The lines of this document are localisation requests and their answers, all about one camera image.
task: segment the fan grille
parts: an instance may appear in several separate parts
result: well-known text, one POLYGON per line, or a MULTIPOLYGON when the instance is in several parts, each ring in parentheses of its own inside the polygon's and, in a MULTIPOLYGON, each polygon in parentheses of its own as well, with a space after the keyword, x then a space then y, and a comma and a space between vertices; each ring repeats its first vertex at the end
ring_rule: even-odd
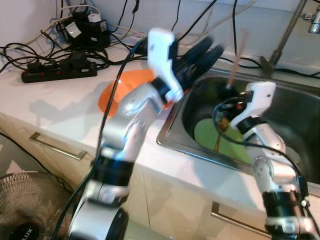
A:
MULTIPOLYGON (((37 239, 47 239, 72 195, 72 188, 61 178, 46 172, 26 171, 0 178, 0 236, 9 240, 12 232, 25 223, 39 228, 37 239)), ((66 235, 74 206, 69 208, 59 230, 66 235)))

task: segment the kitchen counter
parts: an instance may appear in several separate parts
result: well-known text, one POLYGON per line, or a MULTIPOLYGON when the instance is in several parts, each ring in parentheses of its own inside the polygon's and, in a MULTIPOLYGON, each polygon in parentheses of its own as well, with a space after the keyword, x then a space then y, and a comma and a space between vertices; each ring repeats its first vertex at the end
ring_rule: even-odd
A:
MULTIPOLYGON (((127 51, 111 48, 108 54, 113 61, 119 61, 125 58, 127 51)), ((146 61, 135 61, 128 63, 125 71, 146 67, 146 61)), ((219 62, 215 67, 229 69, 230 64, 219 62)), ((102 119, 98 98, 114 80, 119 68, 110 66, 99 71, 96 77, 32 84, 21 82, 20 71, 7 72, 0 75, 0 115, 94 154, 102 119)), ((259 74, 257 70, 241 71, 259 74)), ((319 87, 316 79, 287 74, 277 74, 276 78, 319 87)), ((156 138, 169 111, 149 128, 136 165, 167 181, 212 196, 216 202, 264 215, 262 197, 252 176, 157 144, 156 138)), ((320 224, 320 198, 310 196, 310 203, 311 212, 320 224)))

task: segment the stainless steel sink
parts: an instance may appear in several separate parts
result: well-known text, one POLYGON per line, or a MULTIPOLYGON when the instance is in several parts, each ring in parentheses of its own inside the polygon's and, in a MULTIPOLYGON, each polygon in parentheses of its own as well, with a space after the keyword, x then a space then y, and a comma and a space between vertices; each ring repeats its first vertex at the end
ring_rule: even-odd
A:
MULTIPOLYGON (((194 130, 209 119, 216 104, 216 82, 226 81, 229 72, 210 71, 192 90, 175 104, 157 138, 159 144, 203 160, 252 174, 249 164, 212 151, 195 141, 194 130)), ((249 82, 269 78, 238 74, 235 87, 243 92, 249 82)), ((309 183, 320 184, 320 99, 319 88, 272 79, 277 88, 272 106, 262 116, 283 138, 286 145, 300 155, 300 170, 309 183)))

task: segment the metal handle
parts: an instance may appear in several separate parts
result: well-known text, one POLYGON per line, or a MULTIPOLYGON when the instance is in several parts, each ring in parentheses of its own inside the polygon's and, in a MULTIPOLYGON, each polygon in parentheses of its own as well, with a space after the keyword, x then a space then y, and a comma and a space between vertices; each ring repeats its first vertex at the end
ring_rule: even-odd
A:
POLYGON ((219 220, 222 220, 222 221, 224 221, 224 222, 226 222, 228 224, 232 224, 232 225, 234 225, 236 227, 248 230, 248 231, 253 232, 255 234, 259 234, 259 235, 264 236, 266 238, 270 238, 271 237, 271 235, 266 231, 263 231, 263 230, 261 230, 259 228, 256 228, 254 226, 250 226, 250 225, 245 224, 245 223, 243 223, 241 221, 235 220, 235 219, 233 219, 231 217, 228 217, 228 216, 225 216, 225 215, 219 213, 219 206, 220 206, 219 203, 212 202, 212 209, 211 209, 211 216, 212 217, 214 217, 216 219, 219 219, 219 220))
POLYGON ((71 153, 71 152, 68 152, 68 151, 65 151, 65 150, 63 150, 63 149, 61 149, 61 148, 59 148, 59 147, 56 147, 56 146, 53 146, 53 145, 51 145, 51 144, 49 144, 49 143, 46 143, 46 142, 44 142, 44 141, 38 140, 37 138, 38 138, 39 136, 40 136, 40 133, 35 132, 31 137, 29 137, 29 141, 31 141, 31 142, 33 142, 33 143, 36 143, 36 144, 39 144, 39 145, 41 145, 41 146, 44 146, 44 147, 46 147, 46 148, 48 148, 48 149, 51 149, 51 150, 53 150, 53 151, 56 151, 56 152, 61 153, 61 154, 63 154, 63 155, 66 155, 66 156, 68 156, 68 157, 70 157, 70 158, 73 158, 73 159, 75 159, 75 160, 78 160, 78 161, 80 161, 81 159, 83 159, 84 156, 87 154, 87 152, 86 152, 85 150, 82 150, 81 152, 79 152, 78 155, 75 155, 75 154, 73 154, 73 153, 71 153))

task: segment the faucet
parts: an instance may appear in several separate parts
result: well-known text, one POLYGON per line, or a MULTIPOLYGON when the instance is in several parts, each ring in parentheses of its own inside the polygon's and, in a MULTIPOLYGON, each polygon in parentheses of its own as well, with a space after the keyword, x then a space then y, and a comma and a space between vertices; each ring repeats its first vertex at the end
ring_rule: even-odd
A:
MULTIPOLYGON (((282 50, 284 49, 284 47, 287 43, 287 40, 290 37, 290 34, 291 34, 292 30, 294 29, 294 26, 296 25, 298 18, 301 16, 301 12, 304 9, 306 3, 307 3, 307 0, 301 0, 299 2, 298 6, 296 7, 296 9, 293 13, 293 16, 291 18, 291 21, 290 21, 288 27, 286 28, 277 48, 273 51, 272 56, 269 59, 269 61, 267 61, 267 59, 264 56, 260 57, 260 63, 262 65, 262 71, 260 74, 262 76, 269 77, 269 78, 272 77, 274 70, 275 70, 275 67, 282 56, 282 50)), ((319 30, 319 27, 320 27, 320 20, 319 20, 320 11, 319 11, 319 9, 320 9, 320 7, 317 8, 317 12, 315 14, 316 17, 314 18, 312 26, 310 27, 312 29, 317 28, 319 30)))
POLYGON ((310 21, 309 33, 320 34, 320 5, 317 7, 315 14, 304 13, 302 15, 303 20, 310 21))

